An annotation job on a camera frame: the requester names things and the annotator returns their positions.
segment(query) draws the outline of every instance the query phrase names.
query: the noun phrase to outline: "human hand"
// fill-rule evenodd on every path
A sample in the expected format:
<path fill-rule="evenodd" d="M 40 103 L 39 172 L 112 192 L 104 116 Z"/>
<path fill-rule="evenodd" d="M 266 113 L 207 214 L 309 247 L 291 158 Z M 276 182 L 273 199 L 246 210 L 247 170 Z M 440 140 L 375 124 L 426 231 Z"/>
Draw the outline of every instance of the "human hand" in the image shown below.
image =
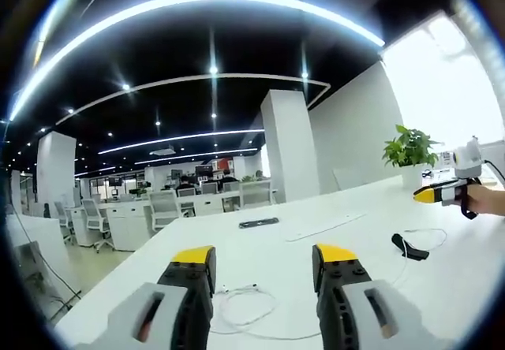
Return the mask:
<path fill-rule="evenodd" d="M 468 210 L 478 214 L 501 214 L 505 202 L 503 192 L 493 191 L 481 184 L 470 184 L 468 190 Z"/>

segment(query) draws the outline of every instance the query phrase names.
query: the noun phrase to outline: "white flower pot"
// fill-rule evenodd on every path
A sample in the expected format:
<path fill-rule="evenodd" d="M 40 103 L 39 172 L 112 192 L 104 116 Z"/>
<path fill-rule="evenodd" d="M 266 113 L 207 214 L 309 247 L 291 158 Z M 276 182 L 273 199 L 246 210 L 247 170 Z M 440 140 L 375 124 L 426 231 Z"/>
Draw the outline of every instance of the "white flower pot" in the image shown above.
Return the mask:
<path fill-rule="evenodd" d="M 403 188 L 411 192 L 421 188 L 423 185 L 422 173 L 426 169 L 429 169 L 429 165 L 425 163 L 415 166 L 400 167 L 403 179 Z"/>

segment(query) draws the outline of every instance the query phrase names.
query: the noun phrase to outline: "potted plant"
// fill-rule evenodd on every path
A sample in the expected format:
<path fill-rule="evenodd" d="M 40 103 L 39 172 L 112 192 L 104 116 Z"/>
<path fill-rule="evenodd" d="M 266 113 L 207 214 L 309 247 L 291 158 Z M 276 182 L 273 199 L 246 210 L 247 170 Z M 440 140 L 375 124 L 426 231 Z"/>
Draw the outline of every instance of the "potted plant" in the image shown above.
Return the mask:
<path fill-rule="evenodd" d="M 396 125 L 396 130 L 400 137 L 386 141 L 383 159 L 387 159 L 386 165 L 391 163 L 400 168 L 404 188 L 417 190 L 422 186 L 422 172 L 428 165 L 433 167 L 439 159 L 429 151 L 436 141 L 431 141 L 430 136 L 417 129 Z"/>

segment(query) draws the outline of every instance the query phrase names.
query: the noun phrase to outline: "black ceiling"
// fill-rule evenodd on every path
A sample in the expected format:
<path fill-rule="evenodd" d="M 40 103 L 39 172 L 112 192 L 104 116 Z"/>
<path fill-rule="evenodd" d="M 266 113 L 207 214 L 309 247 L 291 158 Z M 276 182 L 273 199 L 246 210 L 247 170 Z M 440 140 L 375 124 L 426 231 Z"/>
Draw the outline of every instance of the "black ceiling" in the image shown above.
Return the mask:
<path fill-rule="evenodd" d="M 146 0 L 95 0 L 83 14 L 90 1 L 71 0 L 47 40 L 41 63 L 92 24 Z M 340 10 L 386 41 L 436 9 L 447 8 L 447 0 L 368 0 L 370 7 L 361 8 L 339 0 L 306 1 Z M 140 169 L 145 165 L 135 166 L 134 162 L 155 158 L 148 153 L 166 144 L 108 155 L 98 155 L 98 151 L 212 130 L 248 129 L 269 89 L 305 91 L 308 102 L 322 91 L 321 86 L 293 81 L 217 79 L 213 106 L 211 80 L 186 81 L 118 96 L 56 125 L 69 108 L 77 109 L 120 91 L 122 84 L 138 86 L 208 73 L 211 44 L 220 73 L 299 77 L 304 55 L 310 79 L 331 85 L 323 99 L 378 60 L 378 48 L 368 40 L 296 10 L 247 2 L 202 2 L 158 9 L 108 28 L 57 65 L 9 125 L 2 152 L 5 165 L 32 169 L 37 139 L 44 135 L 39 130 L 47 128 L 45 133 L 55 130 L 83 144 L 77 147 L 76 157 L 84 161 L 76 163 L 76 173 L 105 167 L 104 163 Z M 17 56 L 17 64 L 23 65 Z M 15 70 L 16 78 L 4 81 L 4 117 L 12 107 L 13 93 L 22 88 L 26 77 L 22 67 Z M 218 114 L 215 120 L 212 112 Z M 211 138 L 185 140 L 174 147 L 177 155 L 180 147 L 186 154 L 203 153 L 214 151 L 214 142 Z M 263 136 L 256 136 L 252 145 L 259 147 L 263 142 Z M 220 136 L 217 143 L 218 150 L 236 149 L 243 145 L 244 135 Z"/>

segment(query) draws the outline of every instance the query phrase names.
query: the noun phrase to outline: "green plant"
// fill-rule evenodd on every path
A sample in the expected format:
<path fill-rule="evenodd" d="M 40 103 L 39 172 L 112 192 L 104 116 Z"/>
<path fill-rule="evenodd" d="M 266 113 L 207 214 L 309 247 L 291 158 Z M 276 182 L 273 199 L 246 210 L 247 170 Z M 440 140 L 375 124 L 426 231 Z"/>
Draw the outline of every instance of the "green plant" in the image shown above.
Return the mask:
<path fill-rule="evenodd" d="M 396 125 L 400 137 L 392 141 L 386 141 L 382 159 L 387 159 L 386 165 L 391 162 L 393 166 L 414 166 L 428 163 L 432 167 L 438 156 L 430 153 L 429 149 L 436 141 L 431 141 L 430 136 L 417 129 L 407 129 L 402 125 Z"/>

